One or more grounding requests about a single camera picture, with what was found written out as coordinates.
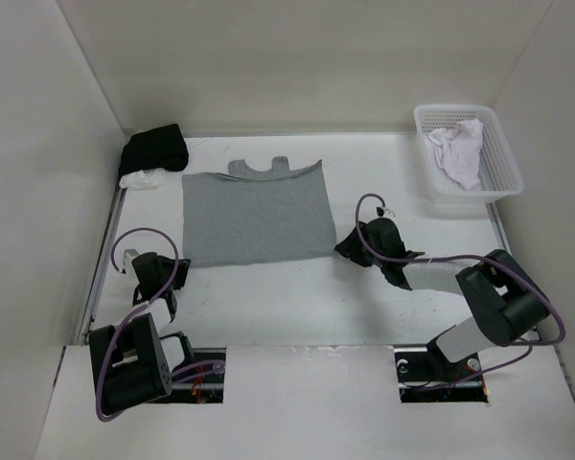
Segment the grey tank top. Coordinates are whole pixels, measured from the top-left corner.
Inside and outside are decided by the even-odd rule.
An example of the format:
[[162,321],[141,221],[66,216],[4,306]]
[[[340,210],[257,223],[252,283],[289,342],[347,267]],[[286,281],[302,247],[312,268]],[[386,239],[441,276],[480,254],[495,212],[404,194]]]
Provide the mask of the grey tank top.
[[321,161],[293,170],[285,156],[257,171],[182,176],[183,254],[196,268],[327,257],[336,229]]

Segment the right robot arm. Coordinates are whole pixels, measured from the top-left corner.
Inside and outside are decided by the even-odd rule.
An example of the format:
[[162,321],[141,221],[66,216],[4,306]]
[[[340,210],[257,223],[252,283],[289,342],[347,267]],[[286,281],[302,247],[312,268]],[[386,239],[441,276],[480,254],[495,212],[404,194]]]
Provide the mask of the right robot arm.
[[360,221],[334,251],[356,265],[378,267],[394,287],[446,292],[466,301],[471,316],[426,344],[425,368],[436,379],[449,378],[481,351],[516,345],[550,315],[548,300],[502,249],[473,259],[428,258],[405,247],[394,221],[376,218]]

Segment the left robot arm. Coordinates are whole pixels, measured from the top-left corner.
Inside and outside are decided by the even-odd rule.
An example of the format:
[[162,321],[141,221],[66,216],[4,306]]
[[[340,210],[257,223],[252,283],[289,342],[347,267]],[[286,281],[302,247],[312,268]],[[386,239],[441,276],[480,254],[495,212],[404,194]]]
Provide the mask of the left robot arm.
[[184,287],[191,261],[169,259],[155,252],[124,252],[125,274],[137,285],[132,307],[146,309],[127,322],[96,329],[89,336],[93,380],[99,384],[106,353],[109,361],[100,397],[101,414],[112,418],[143,403],[168,397],[173,380],[190,379],[196,370],[192,345],[184,333],[161,336],[176,317],[174,293]]

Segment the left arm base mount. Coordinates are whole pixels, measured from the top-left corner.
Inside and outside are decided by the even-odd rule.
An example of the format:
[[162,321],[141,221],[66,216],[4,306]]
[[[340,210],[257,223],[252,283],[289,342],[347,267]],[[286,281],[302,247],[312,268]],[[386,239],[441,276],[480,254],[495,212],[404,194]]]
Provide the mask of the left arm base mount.
[[[203,360],[226,360],[225,348],[194,349],[192,362]],[[225,374],[211,374],[211,364],[198,366],[180,375],[180,383],[174,383],[170,400],[172,403],[215,404],[223,402]]]

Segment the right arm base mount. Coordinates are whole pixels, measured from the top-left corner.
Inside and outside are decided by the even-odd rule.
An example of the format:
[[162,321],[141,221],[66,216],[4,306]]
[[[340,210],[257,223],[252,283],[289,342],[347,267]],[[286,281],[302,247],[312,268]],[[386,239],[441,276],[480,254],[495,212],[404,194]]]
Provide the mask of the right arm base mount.
[[402,403],[487,403],[482,377],[466,380],[481,370],[478,354],[456,363],[440,364],[426,347],[394,349]]

